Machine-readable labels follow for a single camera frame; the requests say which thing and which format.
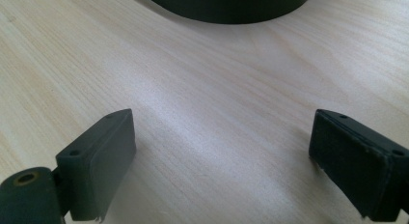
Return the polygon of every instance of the wooden table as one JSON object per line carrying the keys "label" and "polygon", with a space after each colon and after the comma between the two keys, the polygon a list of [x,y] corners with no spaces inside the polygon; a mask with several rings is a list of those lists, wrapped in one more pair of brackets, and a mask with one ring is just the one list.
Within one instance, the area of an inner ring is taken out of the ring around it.
{"label": "wooden table", "polygon": [[131,108],[105,223],[369,223],[309,159],[314,111],[409,147],[408,6],[309,0],[227,26],[150,0],[0,0],[0,180]]}

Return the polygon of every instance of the round hole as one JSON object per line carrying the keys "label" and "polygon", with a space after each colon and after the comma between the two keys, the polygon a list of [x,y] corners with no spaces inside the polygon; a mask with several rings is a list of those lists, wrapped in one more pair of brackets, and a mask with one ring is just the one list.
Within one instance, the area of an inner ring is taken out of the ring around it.
{"label": "round hole", "polygon": [[29,184],[35,181],[38,176],[39,176],[38,172],[30,172],[30,173],[23,174],[14,180],[14,185],[24,186],[26,184]]}
{"label": "round hole", "polygon": [[399,155],[399,156],[404,156],[405,154],[399,150],[392,150],[393,154]]}
{"label": "round hole", "polygon": [[73,150],[69,153],[69,155],[79,155],[79,151],[78,150]]}

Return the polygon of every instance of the black cylindrical object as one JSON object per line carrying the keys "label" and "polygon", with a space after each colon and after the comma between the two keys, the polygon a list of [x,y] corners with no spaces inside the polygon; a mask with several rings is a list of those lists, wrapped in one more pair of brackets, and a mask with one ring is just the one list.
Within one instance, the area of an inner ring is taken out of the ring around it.
{"label": "black cylindrical object", "polygon": [[255,23],[288,14],[307,0],[152,0],[184,17],[224,24]]}
{"label": "black cylindrical object", "polygon": [[0,223],[65,223],[49,169],[27,169],[3,181],[0,186]]}

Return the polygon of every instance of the wood grain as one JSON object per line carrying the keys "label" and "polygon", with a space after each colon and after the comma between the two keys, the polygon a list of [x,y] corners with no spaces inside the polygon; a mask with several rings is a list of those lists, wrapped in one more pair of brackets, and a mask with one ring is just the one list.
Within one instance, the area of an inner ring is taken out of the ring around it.
{"label": "wood grain", "polygon": [[314,111],[409,147],[408,5],[309,0],[228,26],[149,0],[0,0],[0,180],[132,108],[106,223],[369,223],[309,160]]}

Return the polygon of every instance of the screw hole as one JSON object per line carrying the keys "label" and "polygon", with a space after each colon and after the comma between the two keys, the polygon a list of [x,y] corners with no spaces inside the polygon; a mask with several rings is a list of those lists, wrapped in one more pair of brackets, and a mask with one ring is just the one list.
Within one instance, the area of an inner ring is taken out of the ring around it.
{"label": "screw hole", "polygon": [[71,151],[70,153],[69,153],[69,155],[72,155],[72,156],[74,156],[74,155],[79,155],[79,151],[78,150],[73,150],[73,151]]}
{"label": "screw hole", "polygon": [[20,177],[16,178],[14,181],[14,185],[16,186],[24,186],[26,184],[29,184],[37,179],[39,176],[38,172],[30,172],[21,175]]}
{"label": "screw hole", "polygon": [[392,150],[393,154],[399,155],[399,156],[404,156],[405,154],[399,150]]}

